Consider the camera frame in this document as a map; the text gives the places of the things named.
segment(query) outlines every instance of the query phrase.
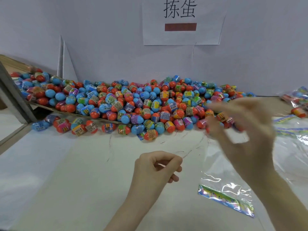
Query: hand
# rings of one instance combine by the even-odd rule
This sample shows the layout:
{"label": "hand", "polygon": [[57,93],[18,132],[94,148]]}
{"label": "hand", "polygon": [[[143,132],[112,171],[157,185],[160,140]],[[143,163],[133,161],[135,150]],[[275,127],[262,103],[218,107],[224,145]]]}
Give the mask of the hand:
{"label": "hand", "polygon": [[174,172],[182,171],[180,166],[182,161],[182,157],[165,151],[141,154],[135,161],[133,179],[126,201],[134,204],[136,209],[147,213],[165,185],[179,181]]}
{"label": "hand", "polygon": [[218,140],[237,173],[250,186],[262,183],[270,173],[275,172],[272,156],[275,131],[271,115],[263,103],[259,98],[241,98],[208,106],[214,111],[223,111],[246,130],[249,141],[234,144],[218,121],[208,118],[211,135]]}

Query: left hand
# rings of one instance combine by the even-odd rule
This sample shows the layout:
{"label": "left hand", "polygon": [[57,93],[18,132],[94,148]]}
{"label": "left hand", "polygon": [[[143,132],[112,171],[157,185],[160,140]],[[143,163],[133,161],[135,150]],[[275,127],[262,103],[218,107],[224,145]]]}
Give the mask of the left hand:
{"label": "left hand", "polygon": [[167,183],[178,182],[182,157],[165,151],[143,153],[135,161],[135,169],[126,203],[147,213]]}

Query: white paper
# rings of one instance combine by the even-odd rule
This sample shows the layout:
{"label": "white paper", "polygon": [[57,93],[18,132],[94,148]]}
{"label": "white paper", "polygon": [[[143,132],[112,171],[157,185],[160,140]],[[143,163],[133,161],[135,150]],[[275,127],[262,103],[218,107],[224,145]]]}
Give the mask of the white paper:
{"label": "white paper", "polygon": [[[142,0],[143,44],[218,45],[227,3],[228,0]],[[195,31],[165,31],[169,23],[197,26]]]}

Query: right hand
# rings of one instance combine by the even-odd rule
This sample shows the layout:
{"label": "right hand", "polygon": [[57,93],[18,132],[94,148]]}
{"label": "right hand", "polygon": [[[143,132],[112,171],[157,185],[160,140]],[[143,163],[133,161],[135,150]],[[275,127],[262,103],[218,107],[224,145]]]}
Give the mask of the right hand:
{"label": "right hand", "polygon": [[271,115],[259,98],[211,103],[208,107],[232,117],[249,136],[248,142],[234,144],[215,118],[207,118],[211,135],[218,140],[226,157],[242,179],[253,186],[262,183],[268,174],[275,172],[272,155],[275,130]]}

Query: red rectangle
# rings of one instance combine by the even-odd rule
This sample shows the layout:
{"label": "red rectangle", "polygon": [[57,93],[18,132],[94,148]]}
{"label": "red rectangle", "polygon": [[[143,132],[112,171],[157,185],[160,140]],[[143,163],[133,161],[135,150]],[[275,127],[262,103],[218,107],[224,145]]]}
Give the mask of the red rectangle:
{"label": "red rectangle", "polygon": [[165,32],[196,31],[197,23],[165,23]]}

